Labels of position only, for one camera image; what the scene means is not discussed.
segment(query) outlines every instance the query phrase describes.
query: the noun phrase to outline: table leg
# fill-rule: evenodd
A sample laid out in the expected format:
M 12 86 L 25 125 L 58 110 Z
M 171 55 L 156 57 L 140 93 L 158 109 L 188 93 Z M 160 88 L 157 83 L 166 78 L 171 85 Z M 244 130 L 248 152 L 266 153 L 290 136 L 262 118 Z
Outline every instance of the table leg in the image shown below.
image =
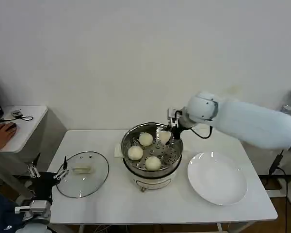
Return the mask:
M 7 169 L 0 164 L 0 179 L 11 186 L 20 195 L 23 195 L 26 199 L 32 198 L 32 192 L 18 181 Z
M 238 233 L 241 232 L 242 230 L 246 229 L 247 227 L 251 226 L 255 222 L 235 222 L 235 223 L 230 223 L 228 226 L 227 232 L 229 233 Z
M 83 233 L 83 232 L 84 232 L 84 228 L 85 228 L 85 226 L 84 226 L 84 225 L 80 225 L 80 228 L 79 228 L 79 233 Z
M 61 224 L 49 224 L 48 227 L 57 233 L 74 233 L 71 228 Z

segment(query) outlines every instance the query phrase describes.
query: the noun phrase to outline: robotic arm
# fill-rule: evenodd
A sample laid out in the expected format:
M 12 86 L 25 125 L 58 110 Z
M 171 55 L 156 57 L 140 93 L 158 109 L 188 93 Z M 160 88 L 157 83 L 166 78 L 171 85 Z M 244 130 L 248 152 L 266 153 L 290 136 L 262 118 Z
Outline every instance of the robotic arm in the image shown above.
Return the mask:
M 220 101 L 201 92 L 180 111 L 168 109 L 167 117 L 175 138 L 183 130 L 204 123 L 262 149 L 291 151 L 291 116 L 253 104 Z

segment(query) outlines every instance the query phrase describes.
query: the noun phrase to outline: glass lid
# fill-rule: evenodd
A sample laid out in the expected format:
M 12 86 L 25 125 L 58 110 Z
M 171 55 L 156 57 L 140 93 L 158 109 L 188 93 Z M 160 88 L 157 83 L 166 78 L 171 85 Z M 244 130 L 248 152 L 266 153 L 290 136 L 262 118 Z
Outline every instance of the glass lid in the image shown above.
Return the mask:
M 69 198 L 84 198 L 95 193 L 109 174 L 107 159 L 94 151 L 81 152 L 67 160 L 68 174 L 57 185 L 58 191 Z

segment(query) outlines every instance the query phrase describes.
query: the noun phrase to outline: metal clamp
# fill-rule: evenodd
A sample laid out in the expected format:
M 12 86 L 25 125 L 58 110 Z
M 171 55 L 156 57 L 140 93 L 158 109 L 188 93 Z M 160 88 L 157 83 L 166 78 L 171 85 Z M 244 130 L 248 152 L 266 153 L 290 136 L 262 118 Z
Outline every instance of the metal clamp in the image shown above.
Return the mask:
M 38 164 L 38 160 L 40 158 L 41 153 L 38 154 L 38 156 L 33 160 L 33 162 L 31 163 L 31 165 L 28 165 L 28 171 L 30 172 L 30 177 L 32 179 L 34 178 L 39 178 L 41 177 L 39 171 L 37 170 L 37 164 Z
M 56 174 L 54 176 L 54 179 L 60 180 L 63 177 L 65 177 L 69 173 L 69 170 L 67 169 L 67 167 L 68 167 L 67 157 L 65 156 L 65 160 L 64 160 L 64 164 L 63 164 L 63 170 L 61 172 L 59 172 L 58 174 Z

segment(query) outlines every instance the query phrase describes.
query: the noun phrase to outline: computer mouse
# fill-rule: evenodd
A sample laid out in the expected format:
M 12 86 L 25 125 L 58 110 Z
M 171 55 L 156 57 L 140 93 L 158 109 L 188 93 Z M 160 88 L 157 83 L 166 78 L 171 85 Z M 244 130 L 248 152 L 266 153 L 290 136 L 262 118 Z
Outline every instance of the computer mouse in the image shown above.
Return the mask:
M 9 131 L 9 130 L 15 128 L 15 127 L 16 127 L 16 123 L 13 123 L 13 124 L 12 124 L 9 128 L 7 128 L 5 131 L 7 132 L 7 131 Z

